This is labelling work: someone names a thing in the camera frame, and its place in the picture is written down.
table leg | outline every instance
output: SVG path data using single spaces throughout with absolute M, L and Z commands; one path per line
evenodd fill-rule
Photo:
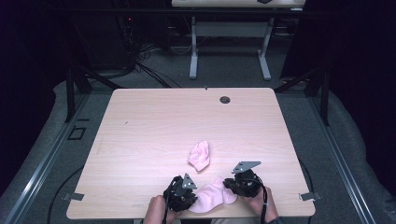
M 265 52 L 268 49 L 268 43 L 270 41 L 273 24 L 274 19 L 271 18 L 265 27 L 265 36 L 264 40 L 262 41 L 262 48 L 258 50 L 260 66 L 262 67 L 262 76 L 264 77 L 264 80 L 267 81 L 271 80 L 271 74 L 270 70 L 268 69 L 267 61 L 265 60 Z
M 196 34 L 195 17 L 191 20 L 191 65 L 190 65 L 190 79 L 197 78 L 198 67 L 198 49 L 197 49 L 197 34 Z

human hand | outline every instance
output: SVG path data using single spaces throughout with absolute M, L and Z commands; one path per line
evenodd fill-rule
M 265 212 L 264 220 L 266 223 L 268 223 L 274 220 L 275 218 L 279 217 L 279 214 L 276 211 L 276 206 L 271 189 L 267 187 L 265 187 L 265 189 L 267 191 L 267 210 Z M 258 217 L 262 215 L 262 205 L 264 204 L 263 192 L 264 190 L 260 188 L 259 194 L 254 198 L 239 196 L 242 199 L 242 201 L 247 203 L 251 207 L 251 209 L 253 209 L 254 213 Z
M 152 197 L 148 204 L 148 211 L 145 215 L 145 224 L 160 224 L 165 215 L 165 198 L 162 195 Z M 175 212 L 168 208 L 166 224 L 171 224 L 182 212 Z

black cable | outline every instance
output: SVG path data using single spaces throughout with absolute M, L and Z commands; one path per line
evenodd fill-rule
M 300 160 L 300 158 L 297 158 L 297 159 L 298 159 L 298 162 L 304 167 L 305 173 L 308 176 L 310 191 L 314 192 L 314 184 L 312 183 L 312 177 L 311 177 L 311 174 L 309 174 L 308 168 L 306 168 L 306 165 L 303 163 L 302 160 Z M 308 224 L 311 223 L 311 219 L 312 219 L 312 217 L 308 218 Z
M 161 72 L 159 72 L 159 71 L 156 71 L 156 70 L 154 70 L 154 69 L 152 69 L 152 68 L 149 68 L 149 67 L 146 67 L 145 65 L 143 65 L 143 64 L 139 64 L 139 66 L 144 66 L 146 69 L 148 69 L 150 72 L 152 72 L 152 73 L 158 73 L 158 74 L 160 74 L 160 75 L 162 75 L 162 76 L 164 76 L 164 77 L 167 77 L 171 82 L 173 82 L 175 85 L 177 85 L 179 88 L 181 88 L 181 86 L 180 85 L 178 85 L 172 78 L 170 78 L 169 76 L 167 76 L 166 74 L 164 74 L 164 73 L 161 73 Z
M 265 223 L 265 214 L 267 213 L 267 205 L 268 205 L 268 192 L 267 189 L 265 188 L 264 184 L 262 183 L 262 180 L 257 176 L 257 178 L 260 181 L 260 184 L 262 186 L 262 197 L 263 197 L 263 204 L 262 204 L 262 216 L 261 216 L 261 223 Z
M 165 82 L 162 78 L 160 78 L 157 74 L 152 73 L 151 71 L 149 71 L 149 70 L 147 69 L 146 66 L 144 66 L 144 65 L 141 64 L 141 63 L 138 63 L 137 65 L 139 65 L 139 67 L 140 67 L 143 71 L 145 71 L 149 76 L 151 76 L 152 78 L 154 78 L 155 80 L 157 80 L 163 87 L 165 87 L 165 88 L 171 88 L 171 86 L 169 86 L 168 83 L 166 83 L 166 82 Z
M 169 184 L 168 188 L 166 189 L 166 200 L 165 200 L 165 213 L 163 215 L 163 224 L 166 224 L 166 217 L 168 216 L 168 205 L 169 205 L 169 195 L 171 194 L 171 188 L 174 185 L 174 182 L 176 182 L 177 176 L 174 177 Z
M 67 177 L 67 179 L 62 183 L 62 185 L 58 188 L 58 190 L 56 190 L 56 193 L 55 193 L 55 195 L 52 197 L 52 200 L 51 200 L 50 205 L 49 205 L 49 213 L 48 213 L 48 215 L 47 215 L 47 224 L 50 224 L 50 213 L 51 213 L 51 211 L 52 211 L 52 207 L 53 207 L 53 204 L 54 204 L 54 202 L 55 202 L 55 199 L 56 199 L 56 197 L 57 197 L 58 194 L 59 194 L 59 191 L 61 191 L 61 189 L 64 187 L 64 185 L 67 183 L 67 181 L 69 181 L 75 174 L 77 174 L 77 173 L 78 173 L 79 171 L 81 171 L 83 168 L 84 168 L 84 166 L 79 167 L 73 174 L 71 174 L 69 177 Z

table top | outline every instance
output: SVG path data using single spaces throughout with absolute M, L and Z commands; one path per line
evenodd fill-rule
M 219 99 L 230 98 L 224 104 Z M 197 173 L 192 147 L 209 144 L 210 164 Z M 172 178 L 188 173 L 198 188 L 219 176 L 232 178 L 240 161 L 261 161 L 252 170 L 272 189 L 283 217 L 315 213 L 299 199 L 308 187 L 276 96 L 265 88 L 116 90 L 95 137 L 67 216 L 142 218 L 150 198 Z M 181 218 L 254 217 L 242 202 L 222 204 Z
M 303 7 L 305 0 L 272 0 L 267 4 L 257 0 L 172 0 L 173 7 Z

